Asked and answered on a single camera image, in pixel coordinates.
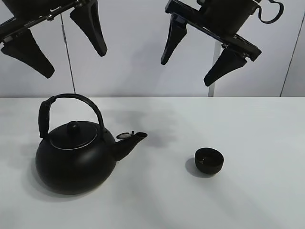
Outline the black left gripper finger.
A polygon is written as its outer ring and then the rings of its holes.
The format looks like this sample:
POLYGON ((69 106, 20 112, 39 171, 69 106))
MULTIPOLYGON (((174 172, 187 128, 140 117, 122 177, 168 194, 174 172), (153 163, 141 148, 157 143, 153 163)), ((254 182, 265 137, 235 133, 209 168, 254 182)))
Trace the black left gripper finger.
POLYGON ((101 56, 107 53, 107 46, 102 34, 97 0, 80 0, 70 13, 70 18, 87 36, 96 52, 101 56))
POLYGON ((55 69, 43 54, 29 29, 6 37, 2 53, 33 68, 45 78, 51 78, 55 69))

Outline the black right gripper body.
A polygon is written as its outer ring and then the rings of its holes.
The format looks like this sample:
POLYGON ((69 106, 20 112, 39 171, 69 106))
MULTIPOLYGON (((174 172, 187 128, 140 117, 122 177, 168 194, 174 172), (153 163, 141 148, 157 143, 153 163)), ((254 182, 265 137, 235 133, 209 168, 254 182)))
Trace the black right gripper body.
POLYGON ((198 30, 215 38, 229 49, 255 61, 261 50, 237 34, 245 21, 254 14, 258 3, 254 0, 205 0, 199 10, 179 1, 170 0, 165 12, 176 14, 198 30))

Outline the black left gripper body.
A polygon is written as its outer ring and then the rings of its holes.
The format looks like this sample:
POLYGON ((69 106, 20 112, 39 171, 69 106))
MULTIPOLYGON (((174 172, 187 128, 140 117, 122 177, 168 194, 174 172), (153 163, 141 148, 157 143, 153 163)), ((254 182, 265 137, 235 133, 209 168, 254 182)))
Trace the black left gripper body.
POLYGON ((42 22, 51 21, 57 15, 71 8, 87 7, 89 0, 4 0, 4 5, 13 17, 0 25, 0 42, 14 36, 19 31, 31 28, 42 22))

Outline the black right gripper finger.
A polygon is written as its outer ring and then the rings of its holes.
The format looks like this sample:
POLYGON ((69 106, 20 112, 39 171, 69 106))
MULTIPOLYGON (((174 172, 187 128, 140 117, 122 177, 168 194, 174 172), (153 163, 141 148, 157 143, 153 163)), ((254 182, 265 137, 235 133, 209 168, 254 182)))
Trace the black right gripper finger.
POLYGON ((164 49, 162 57, 161 57, 162 65, 167 64, 167 62, 169 61, 175 48, 178 46, 178 44, 187 34, 186 25, 187 25, 187 21, 184 18, 182 18, 176 14, 171 15, 167 42, 166 42, 165 49, 164 49))
POLYGON ((203 81, 209 87, 229 72, 244 67, 246 63, 245 57, 240 53, 228 48, 224 49, 203 81))

